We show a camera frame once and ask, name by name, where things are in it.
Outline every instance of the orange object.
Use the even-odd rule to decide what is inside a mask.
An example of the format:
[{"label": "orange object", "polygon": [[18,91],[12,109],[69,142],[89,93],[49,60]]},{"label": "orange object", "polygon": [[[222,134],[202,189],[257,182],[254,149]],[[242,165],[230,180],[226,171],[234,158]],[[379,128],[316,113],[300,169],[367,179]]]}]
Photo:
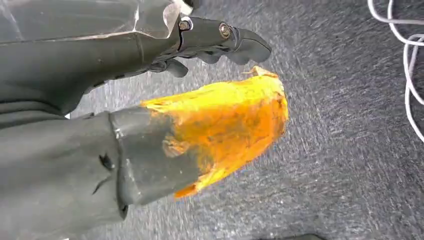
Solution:
[{"label": "orange object", "polygon": [[195,194],[227,177],[285,132],[289,111],[278,76],[258,66],[250,73],[256,76],[141,103],[152,116],[173,120],[173,132],[162,144],[165,154],[197,159],[201,175],[176,197]]}]

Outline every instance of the prosthetic arm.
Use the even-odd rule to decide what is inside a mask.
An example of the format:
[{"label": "prosthetic arm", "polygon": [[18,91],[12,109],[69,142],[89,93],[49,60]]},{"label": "prosthetic arm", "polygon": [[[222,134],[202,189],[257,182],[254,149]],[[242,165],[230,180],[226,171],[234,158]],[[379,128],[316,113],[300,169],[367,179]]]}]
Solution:
[{"label": "prosthetic arm", "polygon": [[[172,21],[175,6],[165,2],[0,1],[2,238],[69,238],[122,221],[129,205],[183,190],[202,175],[195,151],[164,151],[172,116],[136,106],[64,118],[109,80],[147,71],[183,77],[188,69],[176,57],[213,64],[226,56],[244,65],[271,54],[257,34],[225,22],[179,15]],[[100,7],[108,14],[99,15]],[[130,12],[133,28],[126,21],[113,31],[102,25]],[[143,23],[153,13],[165,21],[148,28]]]}]

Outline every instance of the white cable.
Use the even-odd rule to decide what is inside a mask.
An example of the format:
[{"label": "white cable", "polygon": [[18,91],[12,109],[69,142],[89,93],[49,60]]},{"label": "white cable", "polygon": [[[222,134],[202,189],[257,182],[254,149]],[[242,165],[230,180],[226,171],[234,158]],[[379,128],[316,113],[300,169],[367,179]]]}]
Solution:
[{"label": "white cable", "polygon": [[[418,54],[418,47],[424,46],[424,34],[414,34],[410,36],[408,39],[405,39],[396,28],[395,24],[415,24],[415,25],[424,25],[423,20],[409,20],[409,19],[393,19],[393,3],[394,0],[389,0],[388,7],[387,7],[387,18],[384,18],[380,16],[374,6],[373,0],[368,0],[368,8],[371,12],[372,16],[376,18],[377,20],[388,23],[390,26],[390,30],[393,32],[393,34],[396,36],[398,40],[403,42],[405,44],[403,48],[403,69],[405,72],[406,77],[406,85],[405,85],[405,110],[406,110],[406,117],[409,120],[410,125],[412,126],[413,130],[415,131],[416,135],[419,137],[419,139],[424,143],[424,136],[421,133],[420,129],[418,128],[417,124],[414,121],[414,118],[411,113],[411,104],[410,104],[410,98],[411,93],[412,95],[417,99],[417,101],[424,105],[424,99],[421,98],[421,96],[418,94],[414,87],[414,83],[412,81],[412,77],[414,74],[414,67],[417,60],[417,54]],[[412,55],[409,59],[409,46],[413,45]]]},{"label": "white cable", "polygon": [[372,16],[380,22],[387,24],[416,24],[416,25],[424,25],[424,21],[421,20],[410,20],[410,19],[390,19],[385,18],[377,13],[377,10],[374,6],[374,0],[368,0],[368,8],[371,12]]}]

